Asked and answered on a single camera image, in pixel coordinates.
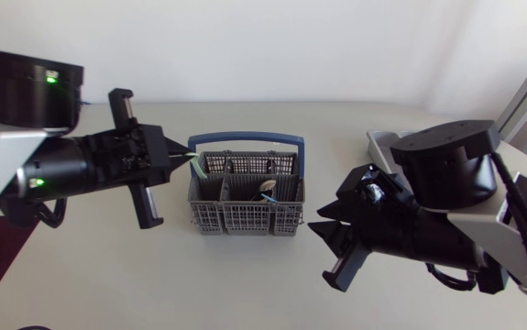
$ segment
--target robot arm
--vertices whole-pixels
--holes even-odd
[[[527,178],[513,178],[496,153],[491,121],[461,121],[401,138],[391,147],[399,174],[353,169],[309,224],[338,257],[326,281],[346,291],[370,252],[425,262],[444,285],[494,294],[511,276],[527,295]],[[467,271],[466,280],[435,265]]]
[[[19,226],[57,227],[67,197],[128,186],[139,226],[162,224],[150,187],[192,151],[139,124],[123,89],[109,94],[115,129],[62,137],[78,124],[82,76],[82,67],[0,52],[0,210]]]

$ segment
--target gray plastic basket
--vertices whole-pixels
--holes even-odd
[[[203,235],[266,235],[273,228],[276,236],[294,236],[302,224],[304,202],[303,138],[259,132],[227,132],[191,137],[195,150],[200,143],[220,140],[266,140],[298,145],[290,152],[204,152],[199,164],[206,173],[202,179],[192,172],[188,200],[193,219]],[[260,184],[275,180],[273,198],[250,201]]]

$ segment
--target blue basket handle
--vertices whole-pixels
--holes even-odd
[[[298,146],[298,172],[300,179],[303,179],[304,169],[304,142],[303,137],[296,137],[289,134],[280,133],[268,133],[268,132],[219,132],[219,133],[208,133],[193,136],[188,138],[188,148],[196,152],[196,146],[203,143],[222,142],[222,141],[267,141],[267,142],[279,142],[284,144],[291,144]],[[192,176],[195,177],[196,173],[192,169]]]

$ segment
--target white table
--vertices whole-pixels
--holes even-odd
[[[368,129],[448,121],[355,103],[134,104],[134,113],[182,144],[191,135],[227,130],[305,137],[306,222],[323,220],[316,209],[335,199],[351,169],[371,162]],[[74,134],[112,127],[108,106],[91,105]],[[291,147],[263,146],[284,148]],[[515,149],[501,151],[512,171],[527,168]],[[138,229],[126,188],[70,198],[63,225],[40,225],[0,283],[0,329],[527,328],[527,297],[512,281],[496,296],[452,291],[420,262],[372,254],[342,293],[324,282],[323,270],[336,259],[307,226],[296,237],[201,236],[190,223],[189,180],[188,165],[154,188],[165,224],[150,230]]]

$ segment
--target white wall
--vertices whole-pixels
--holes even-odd
[[[83,99],[378,101],[497,118],[527,1],[0,1],[0,50],[86,68]]]

